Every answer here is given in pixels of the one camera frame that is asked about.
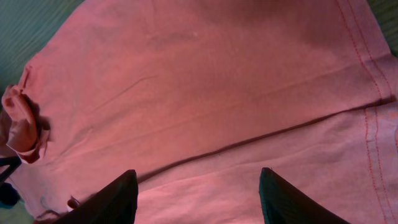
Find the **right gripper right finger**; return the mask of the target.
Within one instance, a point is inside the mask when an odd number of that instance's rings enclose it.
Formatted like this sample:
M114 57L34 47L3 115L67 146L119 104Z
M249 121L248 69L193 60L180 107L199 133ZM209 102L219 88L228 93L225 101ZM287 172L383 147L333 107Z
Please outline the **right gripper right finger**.
M259 195L266 224L346 223L268 167L261 170Z

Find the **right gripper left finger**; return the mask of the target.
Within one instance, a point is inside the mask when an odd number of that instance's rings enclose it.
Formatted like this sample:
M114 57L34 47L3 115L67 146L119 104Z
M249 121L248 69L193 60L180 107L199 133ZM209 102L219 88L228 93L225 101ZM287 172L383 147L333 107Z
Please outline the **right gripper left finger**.
M136 171L127 170L54 224L134 224L138 193Z

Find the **red t-shirt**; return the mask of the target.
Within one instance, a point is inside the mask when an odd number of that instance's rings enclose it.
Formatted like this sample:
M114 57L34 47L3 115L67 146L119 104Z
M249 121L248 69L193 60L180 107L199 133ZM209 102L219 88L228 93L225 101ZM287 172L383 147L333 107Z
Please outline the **red t-shirt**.
M397 222L397 59L367 1L85 1L4 121L37 220L129 169L138 223L262 223L268 167L350 223Z

